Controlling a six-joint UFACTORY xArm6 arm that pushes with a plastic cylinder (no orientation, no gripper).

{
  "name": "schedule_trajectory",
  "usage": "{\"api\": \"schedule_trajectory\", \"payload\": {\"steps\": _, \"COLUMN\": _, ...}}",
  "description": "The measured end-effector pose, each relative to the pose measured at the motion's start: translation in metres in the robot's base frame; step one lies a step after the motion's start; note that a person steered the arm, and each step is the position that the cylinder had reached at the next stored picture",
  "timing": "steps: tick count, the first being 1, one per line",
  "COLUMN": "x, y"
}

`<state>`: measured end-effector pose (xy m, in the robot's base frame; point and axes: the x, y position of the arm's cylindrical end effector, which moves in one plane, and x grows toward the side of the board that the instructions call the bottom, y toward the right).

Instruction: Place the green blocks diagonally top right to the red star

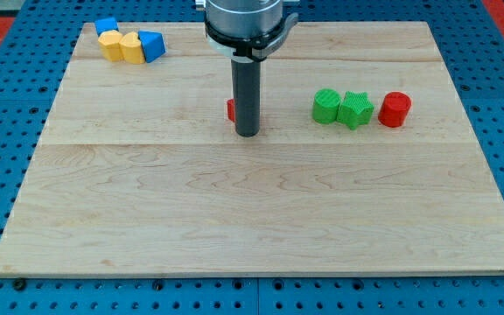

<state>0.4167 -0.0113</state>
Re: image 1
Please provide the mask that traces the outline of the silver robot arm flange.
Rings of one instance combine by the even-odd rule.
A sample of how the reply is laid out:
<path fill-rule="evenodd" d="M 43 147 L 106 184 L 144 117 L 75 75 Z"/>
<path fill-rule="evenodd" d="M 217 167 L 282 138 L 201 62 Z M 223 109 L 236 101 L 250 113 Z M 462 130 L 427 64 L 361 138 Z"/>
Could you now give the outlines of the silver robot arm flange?
<path fill-rule="evenodd" d="M 208 44 L 234 62 L 266 60 L 281 48 L 298 14 L 284 15 L 283 0 L 204 0 Z"/>

